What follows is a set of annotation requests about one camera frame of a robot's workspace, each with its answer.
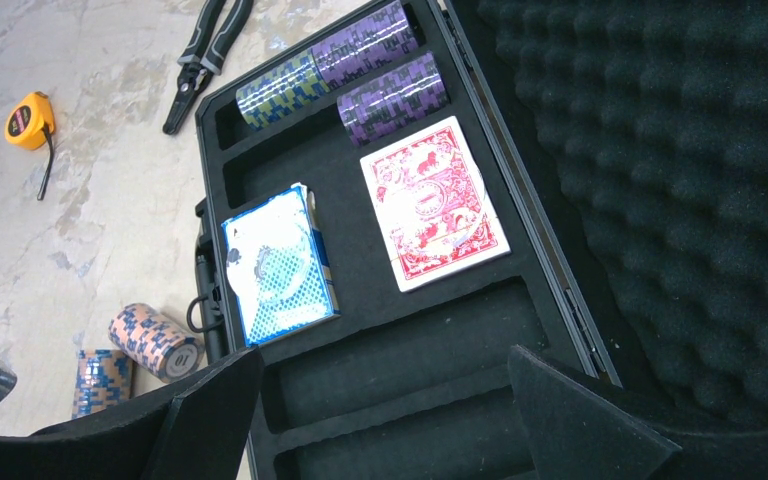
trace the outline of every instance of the black strap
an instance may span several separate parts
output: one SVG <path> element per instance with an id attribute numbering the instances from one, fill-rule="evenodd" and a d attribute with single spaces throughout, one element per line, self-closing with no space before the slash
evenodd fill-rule
<path id="1" fill-rule="evenodd" d="M 45 135 L 45 141 L 48 142 L 48 166 L 45 167 L 45 174 L 42 176 L 42 185 L 37 193 L 37 200 L 42 201 L 45 198 L 45 188 L 48 187 L 48 177 L 51 175 L 51 164 L 54 163 L 54 144 L 51 143 L 51 131 L 48 124 L 42 126 L 42 133 Z"/>
<path id="2" fill-rule="evenodd" d="M 201 328 L 193 325 L 193 309 L 196 308 L 196 305 L 199 303 L 207 300 L 207 295 L 199 295 L 198 297 L 194 298 L 192 302 L 190 302 L 190 306 L 187 307 L 187 326 L 190 328 L 190 330 L 193 331 L 193 333 L 204 333 L 208 330 L 213 330 L 214 328 L 222 325 L 222 321 L 216 322 L 213 325 L 205 325 Z"/>

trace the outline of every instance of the red playing card deck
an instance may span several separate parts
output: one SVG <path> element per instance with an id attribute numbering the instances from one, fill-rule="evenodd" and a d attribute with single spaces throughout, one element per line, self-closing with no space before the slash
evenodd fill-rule
<path id="1" fill-rule="evenodd" d="M 360 164 L 402 292 L 511 251 L 457 118 Z"/>

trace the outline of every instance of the poker chip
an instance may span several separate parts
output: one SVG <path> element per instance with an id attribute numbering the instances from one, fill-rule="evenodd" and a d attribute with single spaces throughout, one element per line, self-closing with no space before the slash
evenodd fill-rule
<path id="1" fill-rule="evenodd" d="M 448 103 L 440 70 L 428 52 L 340 95 L 337 110 L 352 143 L 361 146 Z"/>
<path id="2" fill-rule="evenodd" d="M 81 350 L 72 418 L 100 412 L 131 398 L 134 361 L 122 350 Z"/>
<path id="3" fill-rule="evenodd" d="M 335 90 L 419 47 L 396 0 L 311 47 L 314 62 Z"/>
<path id="4" fill-rule="evenodd" d="M 110 340 L 160 380 L 174 382 L 198 368 L 204 345 L 144 303 L 128 305 L 110 322 Z"/>
<path id="5" fill-rule="evenodd" d="M 237 89 L 237 106 L 255 130 L 277 122 L 330 91 L 307 49 Z"/>

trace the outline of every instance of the pliers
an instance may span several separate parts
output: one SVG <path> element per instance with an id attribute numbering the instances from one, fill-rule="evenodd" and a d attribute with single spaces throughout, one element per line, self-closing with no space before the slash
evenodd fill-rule
<path id="1" fill-rule="evenodd" d="M 207 0 L 199 14 L 190 43 L 178 58 L 182 67 L 178 75 L 178 92 L 172 102 L 169 116 L 166 117 L 166 123 L 163 124 L 163 133 L 167 135 L 178 133 L 184 123 L 184 117 L 193 108 L 196 97 L 207 88 L 214 75 L 222 73 L 225 55 L 249 19 L 254 0 L 235 0 L 228 17 L 211 43 L 213 27 L 216 26 L 224 4 L 225 0 Z"/>

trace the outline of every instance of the tape measure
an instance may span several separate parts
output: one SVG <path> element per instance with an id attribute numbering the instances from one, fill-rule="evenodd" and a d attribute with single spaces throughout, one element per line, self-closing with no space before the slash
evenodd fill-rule
<path id="1" fill-rule="evenodd" d="M 4 138 L 13 145 L 18 145 L 27 150 L 36 150 L 43 143 L 48 143 L 48 166 L 42 177 L 37 200 L 45 197 L 45 189 L 48 186 L 48 177 L 51 175 L 51 164 L 54 162 L 54 145 L 51 135 L 56 130 L 54 112 L 51 110 L 51 102 L 48 96 L 42 92 L 28 94 L 13 109 L 13 113 L 7 118 L 4 125 Z"/>

